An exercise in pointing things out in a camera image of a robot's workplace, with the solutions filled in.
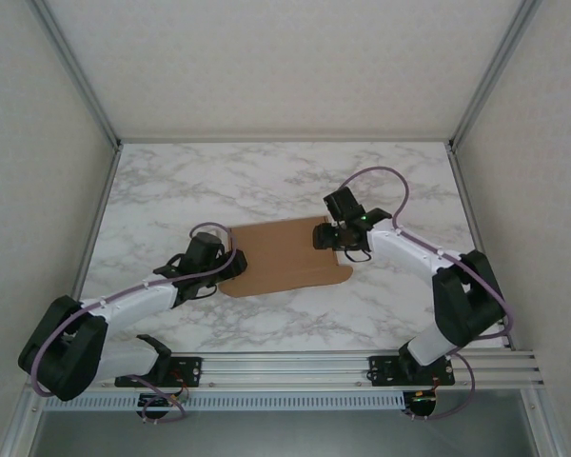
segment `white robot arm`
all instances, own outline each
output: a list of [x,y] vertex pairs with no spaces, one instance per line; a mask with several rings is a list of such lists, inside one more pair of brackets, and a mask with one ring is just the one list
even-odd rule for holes
[[[78,396],[94,381],[131,374],[161,384],[169,371],[169,348],[149,335],[122,343],[109,339],[145,317],[203,298],[197,295],[200,288],[216,288],[243,273],[244,253],[225,250],[220,238],[199,232],[186,253],[173,256],[141,286],[83,302],[67,295],[56,299],[21,352],[19,367],[34,378],[38,364],[36,380],[63,401]],[[64,327],[67,320],[71,323]]]
[[366,212],[348,187],[341,187],[324,201],[334,223],[320,224],[313,230],[315,248],[370,251],[375,257],[408,268],[433,290],[434,322],[399,351],[400,368],[410,381],[503,318],[504,310],[486,289],[488,286],[501,296],[495,275],[481,252],[429,250],[427,247],[432,245],[422,237],[394,227],[388,221],[389,213],[382,209]]

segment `cable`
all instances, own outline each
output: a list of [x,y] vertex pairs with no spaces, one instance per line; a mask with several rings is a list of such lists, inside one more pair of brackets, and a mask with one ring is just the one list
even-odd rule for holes
[[505,313],[505,316],[507,317],[506,322],[505,322],[505,327],[503,328],[503,330],[498,331],[497,333],[492,333],[490,335],[478,336],[478,337],[476,337],[476,340],[490,340],[492,338],[498,338],[500,336],[507,335],[514,325],[514,318],[513,318],[513,312],[512,312],[511,307],[505,302],[505,300],[503,300],[503,297],[501,297],[500,294],[496,290],[494,290],[492,287],[490,287],[490,285],[488,283],[486,283],[486,281],[484,281],[483,278],[481,278],[472,268],[468,267],[466,264],[461,262],[459,259],[456,259],[452,255],[449,255],[447,253],[440,254],[438,248],[435,248],[435,247],[431,246],[430,244],[426,243],[425,241],[420,240],[419,238],[415,237],[414,235],[411,235],[411,234],[405,232],[398,225],[398,216],[400,216],[400,214],[404,210],[404,207],[408,203],[408,198],[410,197],[410,186],[408,185],[406,178],[404,178],[404,176],[399,171],[397,171],[396,169],[390,168],[390,167],[381,167],[381,166],[368,167],[367,169],[361,169],[360,171],[353,173],[351,176],[349,176],[341,184],[339,189],[342,189],[344,186],[349,184],[351,181],[353,181],[355,178],[357,178],[361,174],[368,173],[369,171],[373,171],[373,170],[389,171],[390,173],[395,174],[400,179],[400,181],[402,181],[402,184],[404,185],[404,198],[402,199],[402,202],[400,203],[400,206],[398,207],[398,209],[396,209],[396,212],[394,212],[393,219],[391,220],[393,228],[395,230],[399,230],[400,234],[404,238],[412,241],[413,243],[420,246],[421,248],[424,248],[424,249],[426,249],[426,250],[428,250],[434,254],[441,255],[444,259],[448,260],[449,262],[452,262],[454,265],[461,268],[469,276],[471,276],[476,282],[478,282],[478,284],[480,284],[482,286],[482,288],[484,288],[484,290],[486,290],[486,292],[489,295],[491,295],[497,301],[497,303],[499,303],[501,305],[503,312]]
[[177,401],[175,398],[173,398],[171,395],[169,395],[168,393],[164,393],[158,387],[153,386],[151,383],[149,383],[148,381],[146,381],[143,378],[140,378],[139,376],[137,376],[135,374],[130,374],[128,377],[137,381],[142,386],[148,387],[150,390],[152,390],[152,391],[154,391],[154,393],[156,393],[156,395],[154,397],[150,398],[144,404],[144,407],[142,408],[142,419],[144,420],[144,422],[146,422],[146,420],[148,418],[146,416],[146,411],[147,411],[148,407],[150,405],[152,405],[154,402],[156,402],[159,398],[163,398],[163,399],[167,400],[172,405],[174,405],[175,407],[180,409],[180,415],[178,417],[173,417],[173,418],[154,419],[153,420],[154,424],[167,424],[169,422],[178,422],[178,421],[181,421],[182,419],[184,419],[186,417],[186,412],[184,411],[184,407],[182,406],[182,404],[179,401]]
[[[432,414],[431,416],[421,416],[421,417],[423,417],[424,421],[437,421],[440,419],[445,419],[446,417],[449,417],[449,416],[452,416],[453,414],[458,413],[462,409],[468,407],[470,403],[472,403],[472,399],[474,398],[474,394],[476,393],[476,377],[474,376],[474,371],[472,370],[472,367],[469,365],[469,362],[467,362],[467,359],[465,359],[465,357],[463,357],[461,354],[459,354],[457,352],[453,352],[450,355],[454,355],[455,357],[459,357],[461,359],[461,361],[465,364],[465,367],[467,368],[467,371],[469,372],[469,378],[471,379],[472,386],[471,386],[469,393],[467,394],[467,397],[465,398],[465,401],[463,403],[461,403],[457,407],[453,407],[452,409],[450,409],[447,412],[441,412],[440,414]],[[406,416],[410,417],[413,421],[417,417],[419,417],[410,411],[405,412],[404,414]]]
[[61,325],[53,331],[53,333],[49,336],[49,338],[47,338],[47,340],[38,349],[38,352],[36,353],[36,356],[34,357],[34,361],[31,364],[31,370],[30,370],[31,387],[33,388],[33,390],[38,395],[40,395],[41,397],[52,397],[53,396],[53,394],[51,392],[43,390],[40,387],[40,384],[38,383],[38,368],[40,367],[40,361],[44,357],[49,346],[57,338],[59,338],[61,336],[61,334],[64,332],[64,330],[66,330],[66,328],[72,322],[74,322],[79,317],[83,316],[84,314],[87,314],[88,312],[93,311],[94,309],[98,309],[99,307],[105,306],[105,305],[113,302],[114,300],[122,298],[126,295],[133,293],[133,292],[137,292],[138,290],[142,290],[144,288],[150,288],[153,286],[160,286],[162,284],[171,284],[171,283],[175,283],[178,281],[183,281],[185,279],[203,278],[204,276],[209,276],[209,275],[218,273],[218,272],[222,271],[223,269],[227,268],[232,263],[232,261],[235,259],[235,255],[237,254],[237,239],[235,238],[235,235],[227,227],[223,226],[222,224],[218,224],[217,222],[204,222],[203,224],[199,224],[199,225],[192,228],[192,230],[188,233],[188,236],[190,238],[192,238],[193,233],[197,229],[199,229],[201,227],[207,227],[207,226],[217,227],[218,229],[225,231],[228,234],[228,237],[230,238],[232,253],[230,254],[230,257],[228,257],[228,260],[222,266],[215,268],[215,269],[211,269],[210,271],[205,271],[203,273],[185,274],[184,276],[179,276],[177,278],[166,278],[166,279],[157,279],[154,281],[148,281],[147,283],[140,284],[138,286],[133,286],[131,288],[126,288],[125,290],[121,290],[120,292],[116,292],[116,293],[110,295],[109,297],[99,301],[99,302],[93,303],[91,305],[88,305],[88,306],[74,312],[68,319],[66,319],[64,322],[62,322]]
[[180,397],[180,395],[182,395],[182,393],[186,391],[187,400],[188,400],[190,398],[190,390],[188,390],[188,386],[184,382],[184,376],[182,376],[182,373],[180,373],[180,371],[170,371],[169,374],[173,376],[176,381],[182,383],[182,385],[180,386],[180,390],[178,390],[176,393],[173,393],[172,395],[174,395],[175,397]]
[[366,258],[364,260],[355,260],[353,257],[351,257],[349,255],[348,250],[346,250],[346,249],[344,250],[345,257],[347,259],[349,259],[350,262],[353,262],[354,264],[362,264],[364,262],[369,262],[370,260],[372,260],[372,256],[370,255],[370,253],[367,250],[362,249],[362,252],[365,254]]

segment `metal extrusion bar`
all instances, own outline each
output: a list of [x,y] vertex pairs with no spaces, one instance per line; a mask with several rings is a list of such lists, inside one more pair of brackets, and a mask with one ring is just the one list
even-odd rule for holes
[[114,183],[114,176],[116,176],[116,170],[118,169],[118,163],[121,159],[122,150],[123,146],[119,146],[118,150],[116,150],[116,153],[112,157],[112,161],[108,169],[108,176],[106,177],[106,182],[104,184],[104,188],[102,189],[99,205],[95,211],[95,216],[93,217],[93,223],[91,225],[89,237],[87,238],[85,250],[83,251],[83,259],[78,266],[78,271],[76,271],[76,278],[74,280],[74,286],[72,288],[71,294],[71,297],[74,300],[80,299],[80,295],[83,291],[83,285],[85,284],[85,279],[87,278],[87,272],[89,271],[89,265],[91,263],[91,256],[93,255],[93,249],[95,248],[95,243],[97,242],[97,236],[99,235],[99,229],[102,225],[102,219],[104,218],[104,213],[106,212],[110,190],[112,189],[112,184]]
[[469,226],[469,231],[472,235],[474,247],[482,252],[486,252],[484,249],[484,243],[482,242],[480,229],[478,227],[478,220],[476,219],[476,214],[474,213],[474,208],[472,207],[472,203],[469,198],[469,192],[467,191],[467,186],[465,185],[465,180],[463,179],[463,173],[461,171],[459,159],[457,158],[457,155],[453,153],[450,145],[446,144],[445,146],[446,154],[448,155],[448,162],[450,164],[450,168],[452,169],[453,176],[455,177],[455,184],[457,185],[457,191],[463,206],[463,213],[465,214],[465,219],[467,219],[467,225]]
[[157,136],[157,137],[124,137],[121,141],[127,145],[167,144],[174,143],[351,143],[351,142],[390,142],[390,143],[443,143],[448,141],[444,136],[385,136],[363,135],[360,133],[332,134],[332,135],[280,135],[280,134],[255,134],[255,135],[229,135],[229,136]]
[[46,399],[26,388],[19,396],[17,407],[7,430],[0,457],[23,457],[30,450],[40,424],[40,418]]
[[521,390],[522,404],[540,457],[571,455],[545,390]]
[[50,7],[47,5],[47,2],[45,0],[27,0],[27,3],[55,49],[55,52],[59,56],[59,60],[72,80],[72,83],[83,98],[83,102],[87,105],[91,116],[108,142],[116,150],[119,146],[116,133],[114,132],[106,113],[102,109],[95,92],[91,88],[87,77],[74,57],[74,54],[64,37],[64,33],[61,32],[61,29],[57,25],[55,17],[51,12]]
[[455,153],[457,153],[457,149],[461,146],[465,137],[474,125],[474,122],[478,118],[484,103],[486,103],[488,96],[502,75],[505,65],[516,49],[516,46],[521,41],[524,31],[531,22],[531,19],[540,4],[541,0],[521,1],[512,22],[505,32],[505,36],[500,42],[495,55],[484,72],[484,76],[482,77],[480,84],[476,88],[472,99],[463,113],[463,117],[459,122],[459,125],[453,133],[452,141],[453,151]]
[[[377,391],[417,390],[414,387],[373,387],[366,378],[368,357],[396,355],[397,351],[201,353],[174,354],[203,357],[201,391]],[[532,351],[509,349],[469,349],[462,351],[477,380],[478,389],[541,387],[543,381]],[[441,387],[466,390],[470,377],[464,364],[453,358],[456,384]],[[89,387],[88,392],[123,391],[106,382]]]

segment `marble surface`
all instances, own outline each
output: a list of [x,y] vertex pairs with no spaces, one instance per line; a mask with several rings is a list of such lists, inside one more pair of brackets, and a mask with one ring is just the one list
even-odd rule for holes
[[[83,298],[139,282],[184,252],[188,231],[200,222],[326,214],[324,196],[356,170],[376,165],[398,169],[410,183],[403,225],[444,247],[472,248],[440,143],[126,145]],[[377,171],[350,186],[366,209],[393,212],[403,196],[395,177]],[[117,338],[148,333],[174,351],[398,348],[432,322],[431,290],[419,278],[388,260],[354,268],[337,286],[186,302]]]

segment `metal bracket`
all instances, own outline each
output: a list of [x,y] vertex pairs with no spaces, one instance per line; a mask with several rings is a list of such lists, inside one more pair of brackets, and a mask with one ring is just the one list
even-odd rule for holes
[[[201,380],[201,357],[171,357],[167,369],[166,378],[156,383],[156,387],[198,387]],[[121,376],[116,378],[114,385],[117,387],[139,387],[137,381]]]
[[366,374],[373,387],[409,386],[454,386],[453,367],[445,357],[438,359],[410,381],[398,363],[398,355],[374,355],[368,357],[369,370]]

